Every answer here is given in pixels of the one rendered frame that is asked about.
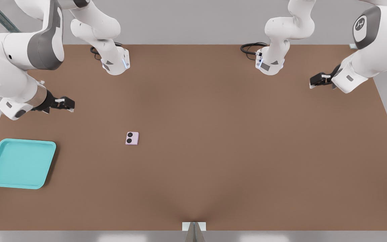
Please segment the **pale blue-green tray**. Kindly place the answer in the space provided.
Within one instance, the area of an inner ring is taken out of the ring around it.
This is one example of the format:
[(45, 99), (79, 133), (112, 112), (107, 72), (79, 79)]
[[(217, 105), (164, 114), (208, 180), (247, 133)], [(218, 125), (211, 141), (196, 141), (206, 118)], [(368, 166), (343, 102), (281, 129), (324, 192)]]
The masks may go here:
[(52, 141), (3, 139), (0, 141), (0, 187), (41, 188), (56, 151)]

